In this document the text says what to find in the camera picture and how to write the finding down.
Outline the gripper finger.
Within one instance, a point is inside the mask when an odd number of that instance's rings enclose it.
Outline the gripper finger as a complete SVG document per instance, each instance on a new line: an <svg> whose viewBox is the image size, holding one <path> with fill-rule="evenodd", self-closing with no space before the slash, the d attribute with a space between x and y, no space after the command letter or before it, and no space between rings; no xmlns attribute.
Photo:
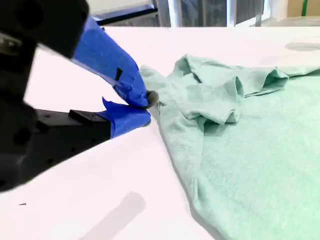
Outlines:
<svg viewBox="0 0 320 240"><path fill-rule="evenodd" d="M145 127L146 109L103 100L104 111L40 110L36 123L36 168L48 169L105 141Z"/></svg>
<svg viewBox="0 0 320 240"><path fill-rule="evenodd" d="M85 0L11 0L9 22L15 33L103 78L129 105L150 108L157 102L134 59L90 16Z"/></svg>

